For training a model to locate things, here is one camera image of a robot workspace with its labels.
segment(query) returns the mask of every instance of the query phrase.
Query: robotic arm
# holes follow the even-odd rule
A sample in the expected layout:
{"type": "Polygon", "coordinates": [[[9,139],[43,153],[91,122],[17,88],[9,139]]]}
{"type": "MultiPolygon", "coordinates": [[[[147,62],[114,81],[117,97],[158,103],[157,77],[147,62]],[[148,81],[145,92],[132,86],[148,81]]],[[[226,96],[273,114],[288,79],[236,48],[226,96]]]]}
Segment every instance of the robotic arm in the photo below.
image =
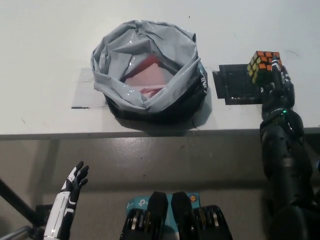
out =
{"type": "Polygon", "coordinates": [[[82,186],[88,179],[89,166],[81,161],[65,180],[61,191],[55,198],[51,213],[45,228],[44,240],[68,240],[70,228],[74,219],[75,210],[82,186]]]}
{"type": "Polygon", "coordinates": [[[304,126],[292,110],[294,86],[278,59],[272,61],[272,82],[263,95],[260,140],[265,176],[273,191],[271,240],[317,240],[320,208],[310,183],[312,164],[304,147],[304,126]]]}

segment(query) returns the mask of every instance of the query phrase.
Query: gray plastic bag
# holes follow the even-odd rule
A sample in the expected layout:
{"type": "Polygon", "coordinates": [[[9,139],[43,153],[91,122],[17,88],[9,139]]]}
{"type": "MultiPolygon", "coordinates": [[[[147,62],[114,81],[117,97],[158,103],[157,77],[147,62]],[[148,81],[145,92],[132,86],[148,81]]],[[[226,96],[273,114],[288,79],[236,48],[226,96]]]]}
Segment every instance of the gray plastic bag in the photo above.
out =
{"type": "Polygon", "coordinates": [[[184,121],[199,108],[208,92],[196,35],[166,22],[133,20],[121,24],[93,51],[91,67],[94,89],[104,94],[118,118],[184,121]],[[134,86],[139,81],[146,84],[143,89],[134,86]],[[152,97],[144,94],[152,91],[152,97]]]}

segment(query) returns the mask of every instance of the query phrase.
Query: black rod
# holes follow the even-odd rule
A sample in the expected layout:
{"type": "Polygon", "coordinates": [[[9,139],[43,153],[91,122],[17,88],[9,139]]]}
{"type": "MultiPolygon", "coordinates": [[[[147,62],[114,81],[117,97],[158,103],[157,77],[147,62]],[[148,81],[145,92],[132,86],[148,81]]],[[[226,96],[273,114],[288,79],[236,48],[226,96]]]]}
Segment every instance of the black rod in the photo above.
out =
{"type": "Polygon", "coordinates": [[[0,196],[4,198],[12,207],[15,208],[30,223],[39,227],[39,220],[36,212],[33,211],[18,195],[16,195],[1,179],[0,179],[0,196]]]}

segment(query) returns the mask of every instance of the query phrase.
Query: white robotic hand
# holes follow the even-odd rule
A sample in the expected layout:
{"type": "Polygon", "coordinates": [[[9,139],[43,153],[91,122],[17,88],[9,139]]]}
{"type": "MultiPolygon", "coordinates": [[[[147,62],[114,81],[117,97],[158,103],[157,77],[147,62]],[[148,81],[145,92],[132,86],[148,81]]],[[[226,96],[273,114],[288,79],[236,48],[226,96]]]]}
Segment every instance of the white robotic hand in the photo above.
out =
{"type": "Polygon", "coordinates": [[[65,180],[61,191],[55,198],[50,216],[45,228],[43,240],[68,240],[70,228],[74,219],[80,190],[88,182],[85,178],[88,175],[89,166],[81,161],[71,171],[65,180]]]}

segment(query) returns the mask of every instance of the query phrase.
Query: gray floor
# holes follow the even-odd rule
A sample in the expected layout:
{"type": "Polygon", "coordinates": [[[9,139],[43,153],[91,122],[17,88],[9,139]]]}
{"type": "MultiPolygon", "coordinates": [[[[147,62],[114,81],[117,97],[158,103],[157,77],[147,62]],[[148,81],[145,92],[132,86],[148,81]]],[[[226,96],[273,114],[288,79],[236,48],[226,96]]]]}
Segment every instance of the gray floor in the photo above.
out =
{"type": "MultiPolygon", "coordinates": [[[[32,207],[52,204],[81,160],[89,183],[71,240],[119,239],[126,203],[155,190],[199,192],[203,206],[220,206],[235,240],[266,239],[268,185],[257,136],[0,141],[0,177],[32,207]]],[[[0,198],[0,236],[26,224],[0,198]]]]}

